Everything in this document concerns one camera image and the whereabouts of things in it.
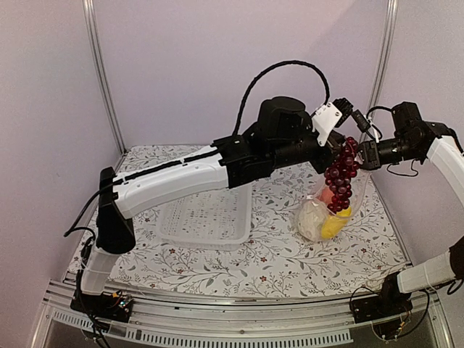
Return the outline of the dark red toy grapes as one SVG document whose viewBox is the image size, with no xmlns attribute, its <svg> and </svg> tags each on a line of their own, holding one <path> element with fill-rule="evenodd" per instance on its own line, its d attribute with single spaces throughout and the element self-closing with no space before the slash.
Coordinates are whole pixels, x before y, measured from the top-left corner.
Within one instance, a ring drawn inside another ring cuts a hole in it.
<svg viewBox="0 0 464 348">
<path fill-rule="evenodd" d="M 324 172 L 325 184 L 331 193 L 327 207 L 333 213 L 347 210 L 353 195 L 352 179 L 357 176 L 360 163 L 356 160 L 358 142 L 353 137 L 346 138 L 341 154 Z"/>
</svg>

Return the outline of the orange toy pepper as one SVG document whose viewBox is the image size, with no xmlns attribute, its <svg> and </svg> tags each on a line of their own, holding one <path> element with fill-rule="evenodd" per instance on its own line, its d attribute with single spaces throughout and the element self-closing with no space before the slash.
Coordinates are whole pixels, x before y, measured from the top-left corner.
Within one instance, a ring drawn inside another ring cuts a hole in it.
<svg viewBox="0 0 464 348">
<path fill-rule="evenodd" d="M 325 205 L 329 205 L 332 203 L 332 197 L 334 196 L 334 193 L 330 190 L 329 187 L 325 187 L 321 193 L 318 199 L 324 203 Z"/>
</svg>

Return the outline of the white toy cabbage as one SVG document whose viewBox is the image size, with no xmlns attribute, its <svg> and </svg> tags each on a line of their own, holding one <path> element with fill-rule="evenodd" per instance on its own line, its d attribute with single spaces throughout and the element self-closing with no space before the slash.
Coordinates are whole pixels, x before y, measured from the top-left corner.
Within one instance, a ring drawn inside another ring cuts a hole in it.
<svg viewBox="0 0 464 348">
<path fill-rule="evenodd" d="M 318 200 L 307 200 L 300 207 L 297 217 L 297 231 L 312 242 L 322 240 L 321 228 L 328 217 L 326 205 Z"/>
</svg>

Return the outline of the clear zip top bag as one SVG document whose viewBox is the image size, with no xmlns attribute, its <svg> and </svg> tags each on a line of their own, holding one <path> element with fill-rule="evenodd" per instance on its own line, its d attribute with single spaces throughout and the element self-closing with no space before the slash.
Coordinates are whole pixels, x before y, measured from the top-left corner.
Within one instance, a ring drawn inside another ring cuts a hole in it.
<svg viewBox="0 0 464 348">
<path fill-rule="evenodd" d="M 325 184 L 325 178 L 319 177 L 295 213 L 296 231 L 311 242 L 334 238 L 360 209 L 369 179 L 370 175 L 361 170 L 351 181 L 353 195 L 348 208 L 334 213 L 328 208 L 334 194 Z"/>
</svg>

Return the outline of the yellow toy lemon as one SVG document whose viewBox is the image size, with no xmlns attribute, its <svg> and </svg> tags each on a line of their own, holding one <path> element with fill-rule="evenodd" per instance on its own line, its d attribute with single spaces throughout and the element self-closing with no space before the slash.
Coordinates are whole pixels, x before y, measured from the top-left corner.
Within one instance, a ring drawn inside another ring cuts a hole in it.
<svg viewBox="0 0 464 348">
<path fill-rule="evenodd" d="M 321 228 L 322 239 L 332 239 L 341 229 L 352 219 L 352 208 L 337 212 L 335 215 L 330 214 Z"/>
</svg>

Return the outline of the white plastic mesh basket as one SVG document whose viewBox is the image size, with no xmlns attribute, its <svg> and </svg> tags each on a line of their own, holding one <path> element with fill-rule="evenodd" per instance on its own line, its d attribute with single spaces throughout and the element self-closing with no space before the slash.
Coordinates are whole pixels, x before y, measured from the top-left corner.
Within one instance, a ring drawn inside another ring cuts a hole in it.
<svg viewBox="0 0 464 348">
<path fill-rule="evenodd" d="M 252 186 L 192 194 L 159 207 L 157 235 L 177 247 L 235 251 L 250 235 Z"/>
</svg>

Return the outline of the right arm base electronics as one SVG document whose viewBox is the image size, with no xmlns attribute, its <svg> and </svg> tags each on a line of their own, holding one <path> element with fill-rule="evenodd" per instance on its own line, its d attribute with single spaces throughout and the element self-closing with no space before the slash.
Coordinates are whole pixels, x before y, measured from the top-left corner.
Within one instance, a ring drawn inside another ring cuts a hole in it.
<svg viewBox="0 0 464 348">
<path fill-rule="evenodd" d="M 349 298 L 349 309 L 356 323 L 406 314 L 404 319 L 398 319 L 393 324 L 372 325 L 374 334 L 385 342 L 396 341 L 413 333 L 425 320 L 431 302 L 430 294 L 425 289 L 421 289 L 420 292 L 426 295 L 426 308 L 419 321 L 409 331 L 405 331 L 413 316 L 413 304 L 410 299 L 411 293 L 402 293 L 399 290 L 398 275 L 399 272 L 396 272 L 385 277 L 379 292 L 367 286 L 360 286 Z"/>
</svg>

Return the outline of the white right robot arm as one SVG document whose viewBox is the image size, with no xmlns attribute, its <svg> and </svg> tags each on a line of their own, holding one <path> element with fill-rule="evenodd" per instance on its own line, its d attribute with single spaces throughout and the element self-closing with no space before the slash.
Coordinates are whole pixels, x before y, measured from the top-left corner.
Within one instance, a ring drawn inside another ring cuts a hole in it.
<svg viewBox="0 0 464 348">
<path fill-rule="evenodd" d="M 361 167 L 374 171 L 401 162 L 428 163 L 442 175 L 440 183 L 447 185 L 444 193 L 433 189 L 423 204 L 431 218 L 442 212 L 446 218 L 463 211 L 463 148 L 456 132 L 438 121 L 421 117 L 418 105 L 404 101 L 386 108 L 394 124 L 391 138 L 369 140 L 360 144 Z M 385 277 L 375 310 L 390 316 L 402 306 L 403 298 L 426 289 L 448 286 L 453 293 L 463 285 L 463 240 L 449 249 L 416 266 Z"/>
</svg>

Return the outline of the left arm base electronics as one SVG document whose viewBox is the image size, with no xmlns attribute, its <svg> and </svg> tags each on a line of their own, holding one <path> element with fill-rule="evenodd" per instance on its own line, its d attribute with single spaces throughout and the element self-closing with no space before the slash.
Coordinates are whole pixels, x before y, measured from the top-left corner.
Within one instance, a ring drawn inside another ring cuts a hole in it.
<svg viewBox="0 0 464 348">
<path fill-rule="evenodd" d="M 70 309 L 90 315 L 92 318 L 128 323 L 133 310 L 133 297 L 121 291 L 89 295 L 77 289 L 70 303 Z"/>
</svg>

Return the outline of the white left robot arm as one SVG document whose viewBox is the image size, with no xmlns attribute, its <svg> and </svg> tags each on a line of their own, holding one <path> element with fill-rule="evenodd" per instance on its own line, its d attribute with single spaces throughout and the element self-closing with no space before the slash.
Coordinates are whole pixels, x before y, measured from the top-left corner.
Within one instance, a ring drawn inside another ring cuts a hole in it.
<svg viewBox="0 0 464 348">
<path fill-rule="evenodd" d="M 77 286 L 80 303 L 93 315 L 107 309 L 104 285 L 118 257 L 136 245 L 135 215 L 191 194 L 234 189 L 299 163 L 309 162 L 323 173 L 341 151 L 343 137 L 334 129 L 351 111 L 345 98 L 309 114 L 301 101 L 277 96 L 261 103 L 257 121 L 241 135 L 141 171 L 115 175 L 104 169 L 94 195 L 99 200 L 96 243 Z"/>
</svg>

